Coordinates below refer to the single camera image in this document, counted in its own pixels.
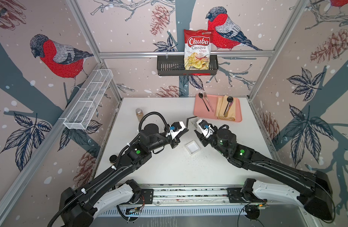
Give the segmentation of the grey foam insert card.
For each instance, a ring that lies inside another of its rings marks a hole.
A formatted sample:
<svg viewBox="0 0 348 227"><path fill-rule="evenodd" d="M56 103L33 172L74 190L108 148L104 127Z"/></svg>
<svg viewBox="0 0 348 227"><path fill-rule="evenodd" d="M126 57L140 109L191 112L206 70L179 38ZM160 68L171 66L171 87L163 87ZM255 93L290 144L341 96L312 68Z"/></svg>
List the grey foam insert card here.
<svg viewBox="0 0 348 227"><path fill-rule="evenodd" d="M197 116L189 117L186 119L186 128L188 130L196 130L197 129L197 121L198 121Z"/></svg>

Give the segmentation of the white jewelry box base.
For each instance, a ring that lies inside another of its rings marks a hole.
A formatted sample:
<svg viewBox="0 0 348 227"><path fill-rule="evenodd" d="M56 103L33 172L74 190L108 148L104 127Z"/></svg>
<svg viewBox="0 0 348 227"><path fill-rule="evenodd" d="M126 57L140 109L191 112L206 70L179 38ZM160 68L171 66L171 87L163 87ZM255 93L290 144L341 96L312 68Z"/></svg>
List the white jewelry box base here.
<svg viewBox="0 0 348 227"><path fill-rule="evenodd" d="M193 156L194 154L198 153L201 150L201 148L195 141L191 141L188 144L186 144L185 148L191 156Z"/></svg>

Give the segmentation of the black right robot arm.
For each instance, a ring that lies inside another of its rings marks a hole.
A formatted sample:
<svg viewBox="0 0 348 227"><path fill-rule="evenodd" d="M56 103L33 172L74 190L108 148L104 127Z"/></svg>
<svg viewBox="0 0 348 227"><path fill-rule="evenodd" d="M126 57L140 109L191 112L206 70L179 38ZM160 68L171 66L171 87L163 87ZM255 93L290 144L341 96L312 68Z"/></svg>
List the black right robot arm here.
<svg viewBox="0 0 348 227"><path fill-rule="evenodd" d="M224 126L213 131L206 128L202 132L197 131L196 135L204 147L210 145L230 164L269 176L299 192L295 200L314 217L323 221L334 219L333 192L326 173L306 172L269 159L239 144L236 135Z"/></svg>

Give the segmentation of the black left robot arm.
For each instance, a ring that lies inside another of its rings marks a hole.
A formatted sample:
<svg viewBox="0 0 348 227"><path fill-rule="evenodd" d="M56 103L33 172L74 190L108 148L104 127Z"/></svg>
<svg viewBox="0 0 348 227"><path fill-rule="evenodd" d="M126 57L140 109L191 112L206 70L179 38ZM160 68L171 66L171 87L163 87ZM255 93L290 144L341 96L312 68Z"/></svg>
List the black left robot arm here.
<svg viewBox="0 0 348 227"><path fill-rule="evenodd" d="M126 181L117 189L113 187L149 161L155 149L163 151L166 145L176 148L180 137L187 132L183 122L169 125L159 112L143 116L138 134L109 168L85 185L75 190L68 188L61 194L59 210L48 226L53 226L61 217L66 227L88 227L112 206L139 200L141 188L134 180Z"/></svg>

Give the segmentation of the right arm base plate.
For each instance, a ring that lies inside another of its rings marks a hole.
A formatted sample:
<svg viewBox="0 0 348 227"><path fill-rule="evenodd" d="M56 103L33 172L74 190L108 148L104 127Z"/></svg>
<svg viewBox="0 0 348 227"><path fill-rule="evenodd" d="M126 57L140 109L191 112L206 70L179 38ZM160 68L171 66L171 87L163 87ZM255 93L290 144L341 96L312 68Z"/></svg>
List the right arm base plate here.
<svg viewBox="0 0 348 227"><path fill-rule="evenodd" d="M266 203L267 200L256 197L253 192L241 191L242 188L230 187L227 188L227 196L229 203Z"/></svg>

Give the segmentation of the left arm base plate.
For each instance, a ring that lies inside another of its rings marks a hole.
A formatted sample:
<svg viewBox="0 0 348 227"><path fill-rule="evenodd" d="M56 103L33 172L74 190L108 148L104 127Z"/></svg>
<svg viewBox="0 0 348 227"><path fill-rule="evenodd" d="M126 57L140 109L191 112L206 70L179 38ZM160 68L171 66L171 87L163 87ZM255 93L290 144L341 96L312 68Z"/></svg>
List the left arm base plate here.
<svg viewBox="0 0 348 227"><path fill-rule="evenodd" d="M122 203L121 205L147 205L152 204L154 198L153 189L141 189L140 194L135 193L133 199L130 199L128 202Z"/></svg>

